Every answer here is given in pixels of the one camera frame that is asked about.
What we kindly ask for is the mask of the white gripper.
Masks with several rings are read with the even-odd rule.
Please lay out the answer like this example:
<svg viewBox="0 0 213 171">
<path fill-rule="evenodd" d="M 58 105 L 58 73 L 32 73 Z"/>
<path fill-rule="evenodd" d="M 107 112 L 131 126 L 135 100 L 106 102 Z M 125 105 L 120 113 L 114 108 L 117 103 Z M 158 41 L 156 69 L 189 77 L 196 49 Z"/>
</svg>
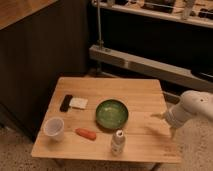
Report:
<svg viewBox="0 0 213 171">
<path fill-rule="evenodd" d="M 188 120 L 193 118 L 193 115 L 187 112 L 180 103 L 169 108 L 164 114 L 154 113 L 151 117 L 156 117 L 159 119 L 164 119 L 171 126 L 170 133 L 173 139 L 176 130 L 182 127 Z"/>
</svg>

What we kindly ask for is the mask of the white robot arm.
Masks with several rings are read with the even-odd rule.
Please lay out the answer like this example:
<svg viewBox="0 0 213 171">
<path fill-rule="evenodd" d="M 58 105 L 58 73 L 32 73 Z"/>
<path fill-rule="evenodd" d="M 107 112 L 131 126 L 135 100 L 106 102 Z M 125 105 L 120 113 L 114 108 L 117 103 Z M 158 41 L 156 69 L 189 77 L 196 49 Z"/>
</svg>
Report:
<svg viewBox="0 0 213 171">
<path fill-rule="evenodd" d="M 152 117 L 165 120 L 170 126 L 171 137 L 187 121 L 203 116 L 213 122 L 213 93 L 188 90 L 181 94 L 180 100 L 163 113 L 153 113 Z"/>
</svg>

